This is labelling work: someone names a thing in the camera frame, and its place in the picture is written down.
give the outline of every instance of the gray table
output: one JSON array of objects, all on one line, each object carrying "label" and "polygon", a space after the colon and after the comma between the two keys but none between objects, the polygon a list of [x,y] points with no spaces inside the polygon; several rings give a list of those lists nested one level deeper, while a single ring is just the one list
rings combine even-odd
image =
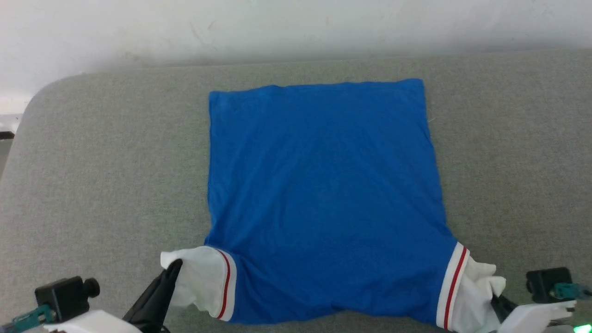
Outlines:
[{"label": "gray table", "polygon": [[[92,301],[122,315],[159,253],[202,244],[210,225],[208,92],[268,84],[422,78],[448,224],[505,294],[529,302],[527,270],[565,265],[592,284],[592,52],[148,69],[81,75],[41,90],[0,180],[0,319],[33,289],[96,277]],[[582,306],[580,320],[592,319]],[[436,332],[342,313],[235,326],[172,309],[182,332]]]}]

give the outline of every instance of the striped cuff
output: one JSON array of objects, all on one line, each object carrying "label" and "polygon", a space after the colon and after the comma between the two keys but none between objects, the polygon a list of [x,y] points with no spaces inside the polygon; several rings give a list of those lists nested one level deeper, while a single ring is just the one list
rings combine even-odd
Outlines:
[{"label": "striped cuff", "polygon": [[446,268],[440,297],[438,298],[438,307],[436,312],[436,325],[449,331],[452,330],[452,309],[456,300],[456,292],[461,283],[461,277],[465,271],[466,263],[469,258],[469,250],[456,243],[452,256]]},{"label": "striped cuff", "polygon": [[170,304],[188,306],[193,303],[200,311],[229,321],[234,313],[237,274],[232,256],[211,246],[160,254],[160,264],[165,269],[177,259],[183,260],[183,266]]},{"label": "striped cuff", "polygon": [[223,299],[217,319],[229,321],[234,313],[234,295],[236,294],[236,263],[232,256],[220,249],[216,249],[226,264],[226,278],[224,279]]}]

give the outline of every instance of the clothing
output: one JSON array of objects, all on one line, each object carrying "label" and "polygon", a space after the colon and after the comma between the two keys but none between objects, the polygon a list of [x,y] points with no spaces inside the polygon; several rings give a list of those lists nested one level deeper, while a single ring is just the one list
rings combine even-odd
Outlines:
[{"label": "clothing", "polygon": [[212,316],[448,328],[469,251],[446,226],[421,80],[214,91],[210,117]]}]

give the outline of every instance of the t-shirt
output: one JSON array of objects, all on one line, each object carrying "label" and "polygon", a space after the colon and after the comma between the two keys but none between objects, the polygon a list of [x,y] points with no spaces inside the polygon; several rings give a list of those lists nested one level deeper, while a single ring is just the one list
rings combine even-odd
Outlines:
[{"label": "t-shirt", "polygon": [[446,226],[422,80],[213,91],[210,117],[213,316],[448,328],[469,253]]}]

